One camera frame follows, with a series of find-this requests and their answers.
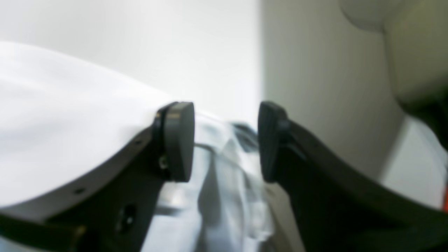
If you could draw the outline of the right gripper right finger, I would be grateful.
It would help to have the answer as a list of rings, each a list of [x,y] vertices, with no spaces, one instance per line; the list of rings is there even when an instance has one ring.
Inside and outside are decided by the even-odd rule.
[[[259,107],[262,176],[288,194],[307,252],[446,252],[447,213],[399,196],[338,158],[274,102]]]

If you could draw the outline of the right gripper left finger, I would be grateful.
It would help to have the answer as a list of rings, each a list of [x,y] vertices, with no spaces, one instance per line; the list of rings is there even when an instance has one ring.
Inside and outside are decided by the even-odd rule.
[[[139,252],[166,181],[188,182],[195,107],[161,107],[106,162],[34,199],[1,208],[1,237],[50,252]]]

